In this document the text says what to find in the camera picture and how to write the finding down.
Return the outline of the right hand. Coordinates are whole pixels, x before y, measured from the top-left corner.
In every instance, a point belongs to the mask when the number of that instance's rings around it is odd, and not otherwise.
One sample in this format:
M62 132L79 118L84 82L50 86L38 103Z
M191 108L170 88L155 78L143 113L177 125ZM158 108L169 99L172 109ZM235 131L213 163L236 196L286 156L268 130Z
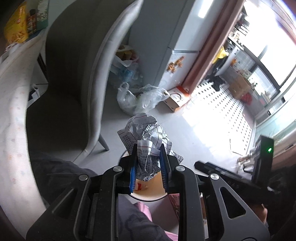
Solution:
M252 211L257 215L257 217L261 220L261 222L265 225L268 226L267 224L267 209L263 204L251 204L250 208Z

